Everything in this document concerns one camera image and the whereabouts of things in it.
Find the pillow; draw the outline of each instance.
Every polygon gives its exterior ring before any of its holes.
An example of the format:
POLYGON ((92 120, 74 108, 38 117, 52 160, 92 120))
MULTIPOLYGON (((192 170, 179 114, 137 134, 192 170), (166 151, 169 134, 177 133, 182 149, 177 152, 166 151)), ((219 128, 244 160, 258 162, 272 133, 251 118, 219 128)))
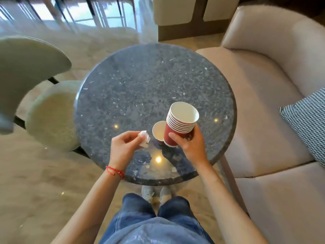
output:
POLYGON ((279 110, 315 160, 325 167, 325 87, 279 110))

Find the red string bracelet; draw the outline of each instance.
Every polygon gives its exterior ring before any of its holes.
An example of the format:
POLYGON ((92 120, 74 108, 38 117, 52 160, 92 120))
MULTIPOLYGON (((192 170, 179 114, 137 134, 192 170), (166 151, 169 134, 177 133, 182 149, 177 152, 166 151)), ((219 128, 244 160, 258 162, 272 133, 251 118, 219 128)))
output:
POLYGON ((122 179, 124 179, 124 172, 123 172, 123 171, 120 171, 120 170, 118 170, 118 169, 112 168, 112 167, 110 167, 110 166, 106 166, 106 170, 107 170, 107 172, 111 173, 112 175, 115 175, 115 173, 109 171, 108 169, 111 169, 112 171, 117 172, 117 173, 120 175, 120 177, 121 177, 122 179))

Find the person's left arm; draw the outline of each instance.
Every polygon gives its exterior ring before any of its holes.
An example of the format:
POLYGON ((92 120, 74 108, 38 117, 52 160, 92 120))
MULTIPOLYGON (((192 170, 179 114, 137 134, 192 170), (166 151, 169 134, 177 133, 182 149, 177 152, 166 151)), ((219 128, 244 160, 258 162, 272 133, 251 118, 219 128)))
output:
MULTIPOLYGON (((125 171, 134 151, 144 141, 138 131, 127 131, 112 139, 109 166, 125 171)), ((120 176, 104 171, 52 244, 94 243, 107 210, 112 202, 120 176)))

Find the white sneaker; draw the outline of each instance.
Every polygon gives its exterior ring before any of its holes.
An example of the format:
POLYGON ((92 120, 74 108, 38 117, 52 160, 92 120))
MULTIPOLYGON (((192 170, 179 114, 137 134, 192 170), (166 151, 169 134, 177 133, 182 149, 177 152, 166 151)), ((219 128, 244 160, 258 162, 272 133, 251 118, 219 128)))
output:
POLYGON ((152 196, 154 195, 152 186, 142 186, 141 194, 146 201, 152 204, 152 196))
POLYGON ((160 191, 160 205, 165 204, 172 198, 172 191, 168 187, 163 187, 160 191))

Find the blue t-shirt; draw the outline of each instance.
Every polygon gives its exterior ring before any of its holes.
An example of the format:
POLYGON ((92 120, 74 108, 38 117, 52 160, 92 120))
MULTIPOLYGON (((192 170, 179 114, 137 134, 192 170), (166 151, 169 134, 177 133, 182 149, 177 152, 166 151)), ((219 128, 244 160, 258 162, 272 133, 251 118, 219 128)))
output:
POLYGON ((161 217, 135 223, 116 231, 105 244, 209 244, 199 234, 161 217))

